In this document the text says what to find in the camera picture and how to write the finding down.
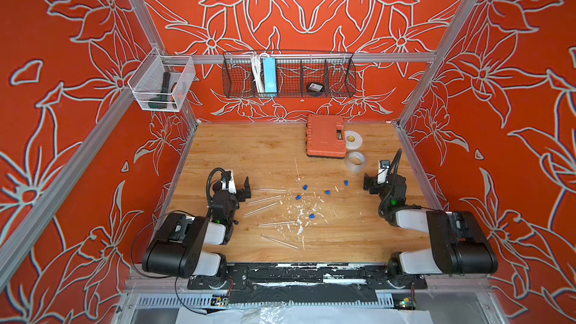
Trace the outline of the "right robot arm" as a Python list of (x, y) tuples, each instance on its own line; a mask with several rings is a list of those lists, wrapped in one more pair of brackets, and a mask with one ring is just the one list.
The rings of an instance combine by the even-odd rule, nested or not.
[(394, 252), (386, 278), (403, 289), (423, 275), (489, 275), (498, 270), (493, 248), (470, 211), (443, 211), (407, 204), (406, 178), (398, 174), (402, 151), (381, 160), (375, 176), (364, 174), (363, 189), (379, 197), (378, 215), (393, 227), (428, 235), (429, 249)]

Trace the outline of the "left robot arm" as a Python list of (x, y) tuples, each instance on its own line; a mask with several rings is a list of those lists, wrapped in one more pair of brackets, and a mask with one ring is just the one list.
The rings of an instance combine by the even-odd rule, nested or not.
[(223, 254), (205, 251), (205, 245), (227, 245), (240, 204), (251, 198), (249, 178), (235, 184), (232, 170), (213, 169), (206, 182), (207, 213), (194, 216), (172, 211), (163, 220), (142, 257), (142, 270), (161, 277), (207, 280), (220, 285), (228, 279)]

